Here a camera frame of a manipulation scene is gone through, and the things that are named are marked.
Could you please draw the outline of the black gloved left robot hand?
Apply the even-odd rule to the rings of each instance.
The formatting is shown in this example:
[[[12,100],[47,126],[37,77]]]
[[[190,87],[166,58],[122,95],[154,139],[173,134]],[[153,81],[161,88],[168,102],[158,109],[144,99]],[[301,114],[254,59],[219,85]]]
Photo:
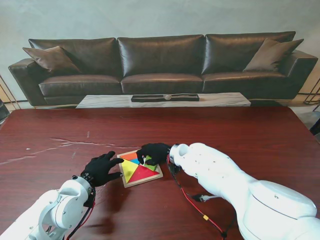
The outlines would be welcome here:
[[[122,158],[113,158],[114,155],[114,151],[109,151],[99,157],[92,158],[85,166],[80,177],[85,179],[93,188],[121,178],[122,173],[120,171],[109,173],[113,167],[124,162]]]

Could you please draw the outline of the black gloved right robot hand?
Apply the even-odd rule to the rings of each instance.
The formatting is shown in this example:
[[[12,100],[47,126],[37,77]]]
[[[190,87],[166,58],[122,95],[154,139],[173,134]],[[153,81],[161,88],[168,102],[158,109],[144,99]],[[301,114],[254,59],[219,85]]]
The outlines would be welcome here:
[[[166,162],[171,148],[165,143],[148,143],[136,152],[137,159],[141,165],[156,166]]]

